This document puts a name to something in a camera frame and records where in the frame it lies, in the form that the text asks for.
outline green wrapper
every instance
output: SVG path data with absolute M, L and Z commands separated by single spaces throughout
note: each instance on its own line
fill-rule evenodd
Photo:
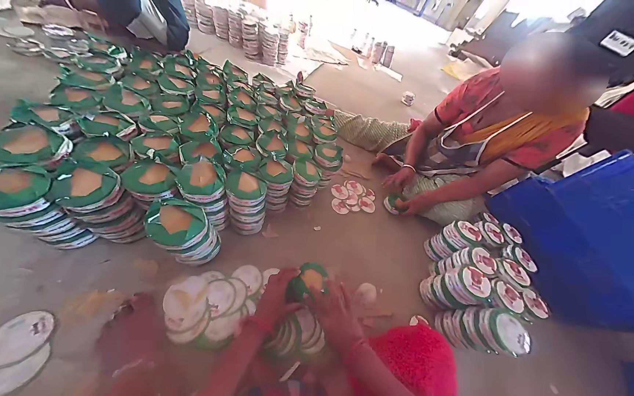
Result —
M 0 172 L 28 175 L 28 186 L 11 193 L 0 191 L 0 210 L 26 206 L 38 201 L 50 190 L 51 176 L 40 166 L 0 164 Z
M 254 142 L 254 131 L 240 127 L 239 125 L 225 125 L 219 132 L 219 142 L 223 147 L 234 145 L 248 146 Z
M 151 100 L 151 108 L 171 116 L 179 116 L 189 110 L 187 97 L 183 95 L 158 95 Z
M 119 156 L 114 157 L 116 148 Z M 97 162 L 114 171 L 126 169 L 133 160 L 133 151 L 129 142 L 125 142 L 116 136 L 93 137 L 77 144 L 70 155 L 78 161 Z
M 61 75 L 58 77 L 63 85 L 104 91 L 114 84 L 114 77 L 104 74 L 83 70 L 76 66 L 60 66 Z
M 130 118 L 138 118 L 150 109 L 148 99 L 123 88 L 121 84 L 112 85 L 104 95 L 102 103 L 104 107 L 126 114 Z
M 59 84 L 51 91 L 50 104 L 84 113 L 97 110 L 101 104 L 101 96 L 92 89 Z

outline person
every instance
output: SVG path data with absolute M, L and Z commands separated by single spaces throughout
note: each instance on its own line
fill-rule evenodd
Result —
M 189 40 L 189 24 L 181 0 L 42 0 L 101 16 L 114 32 L 155 39 L 169 51 L 181 51 Z
M 424 323 L 391 329 L 366 339 L 351 310 L 343 284 L 328 293 L 313 290 L 309 302 L 337 359 L 322 365 L 316 381 L 278 382 L 260 354 L 262 345 L 285 315 L 285 291 L 299 270 L 284 268 L 270 277 L 256 313 L 243 320 L 240 333 L 220 352 L 202 389 L 194 396 L 230 396 L 256 385 L 248 395 L 438 395 L 456 394 L 456 366 L 445 338 Z M 104 363 L 100 394 L 176 396 L 183 394 L 178 370 L 168 355 L 163 322 L 150 294 L 126 301 L 104 326 L 97 349 Z
M 455 87 L 423 121 L 334 110 L 339 136 L 377 152 L 404 214 L 442 225 L 483 210 L 484 194 L 554 159 L 582 133 L 608 76 L 596 46 L 568 33 L 531 35 L 500 67 Z

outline concrete floor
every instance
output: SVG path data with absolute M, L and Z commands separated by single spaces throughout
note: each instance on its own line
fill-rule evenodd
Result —
M 407 13 L 401 17 L 411 18 Z M 0 37 L 0 127 L 5 125 L 17 98 L 45 100 L 57 74 L 48 60 L 16 55 L 4 43 Z M 457 84 L 439 71 L 448 61 L 444 53 L 436 43 L 399 51 L 393 68 L 403 75 L 400 83 L 357 62 L 344 67 L 324 65 L 308 83 L 324 100 L 348 111 L 407 121 L 426 114 Z M 406 90 L 417 95 L 412 108 L 400 104 L 400 95 Z M 372 154 L 347 144 L 345 152 L 353 158 L 348 168 L 368 177 L 361 181 L 382 198 L 379 181 L 384 175 L 369 167 Z M 52 311 L 61 320 L 51 361 L 21 394 L 85 395 L 84 387 L 94 383 L 97 369 L 94 340 L 114 308 L 117 293 L 151 290 L 162 296 L 173 278 L 206 270 L 230 273 L 243 264 L 269 268 L 316 261 L 341 273 L 352 284 L 370 282 L 383 289 L 378 299 L 394 315 L 380 327 L 403 325 L 413 314 L 428 316 L 417 284 L 427 276 L 429 261 L 422 241 L 438 227 L 426 220 L 393 217 L 380 205 L 373 214 L 340 216 L 330 209 L 330 201 L 325 190 L 307 209 L 289 208 L 269 216 L 267 223 L 279 235 L 277 238 L 267 239 L 261 234 L 243 237 L 224 231 L 221 253 L 201 268 L 175 263 L 149 240 L 133 245 L 97 241 L 83 249 L 60 252 L 0 226 L 0 324 L 34 309 Z M 139 270 L 137 259 L 143 258 L 157 261 L 157 273 Z M 99 294 L 90 294 L 95 290 Z M 80 299 L 84 304 L 77 304 Z M 534 352 L 522 359 L 456 350 L 460 394 L 626 393 L 619 360 L 597 342 L 593 330 L 553 320 L 530 326 L 530 330 Z M 174 353 L 188 381 L 199 384 L 212 356 L 187 347 L 175 348 Z

